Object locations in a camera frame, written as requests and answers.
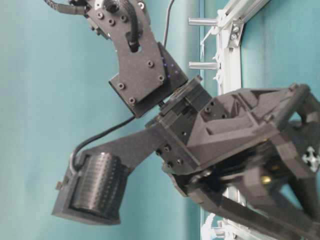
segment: black 3d-printed part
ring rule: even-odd
[[[129,169],[110,154],[91,156],[81,170],[72,207],[119,222],[129,173]]]

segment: bolt head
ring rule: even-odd
[[[159,75],[159,76],[158,76],[158,80],[159,80],[159,83],[160,83],[160,84],[163,84],[164,81],[165,81],[165,77],[162,76],[162,75]]]
[[[133,97],[130,97],[130,98],[129,98],[129,103],[130,103],[131,105],[135,105],[136,100],[135,100]]]
[[[138,2],[138,5],[141,9],[145,9],[145,4],[142,1]]]
[[[179,158],[176,160],[176,163],[181,166],[182,164],[184,164],[184,161]]]
[[[206,107],[206,108],[204,109],[204,112],[205,112],[206,114],[210,114],[210,113],[211,113],[211,108],[210,108],[210,107]]]
[[[153,68],[154,67],[154,62],[153,61],[151,61],[151,60],[149,60],[149,61],[147,61],[147,66],[149,67],[149,68]]]
[[[171,150],[170,145],[166,145],[166,146],[164,147],[164,150],[165,150],[166,152],[170,152],[170,150]]]
[[[104,14],[102,12],[100,12],[100,11],[97,12],[96,16],[100,20],[104,18]]]
[[[115,20],[113,20],[112,18],[109,19],[108,23],[110,26],[114,26],[116,24]]]
[[[121,21],[122,22],[127,22],[127,20],[128,20],[128,18],[127,18],[127,16],[125,16],[125,15],[122,15],[121,17],[120,17],[120,19],[121,19]]]
[[[239,28],[238,26],[234,26],[233,29],[232,29],[232,31],[233,31],[234,33],[238,33],[239,30],[240,30],[240,28]]]
[[[237,34],[231,34],[231,40],[236,40],[238,38]]]
[[[122,83],[122,82],[119,82],[119,83],[118,83],[118,88],[121,89],[121,90],[123,90],[123,89],[126,88],[126,85],[125,85],[124,83]]]

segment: black cable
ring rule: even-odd
[[[166,18],[165,18],[165,29],[164,29],[164,37],[163,37],[163,46],[166,47],[167,39],[168,39],[168,32],[169,32],[169,23],[170,23],[170,13],[172,5],[174,4],[175,0],[171,0],[166,11]]]
[[[138,17],[135,10],[135,7],[128,0],[104,0],[103,6],[105,10],[114,14],[120,8],[124,8],[131,22],[131,34],[129,43],[132,46],[136,46],[136,50],[139,47],[139,26],[138,26]]]
[[[108,130],[105,130],[95,136],[92,136],[90,138],[88,138],[87,140],[83,141],[82,143],[80,143],[78,146],[76,146],[76,148],[73,150],[73,152],[71,153],[71,156],[70,156],[70,159],[69,159],[69,168],[70,168],[70,171],[72,173],[72,175],[76,174],[77,171],[75,169],[75,161],[76,161],[76,158],[77,158],[77,154],[78,152],[84,148],[85,146],[87,146],[88,144],[112,133],[113,131],[119,129],[119,128],[122,128],[123,126],[127,125],[128,123],[130,123],[131,121],[133,121],[135,119],[134,116],[130,117],[128,120],[116,125],[116,126],[113,126],[111,128],[109,128]]]

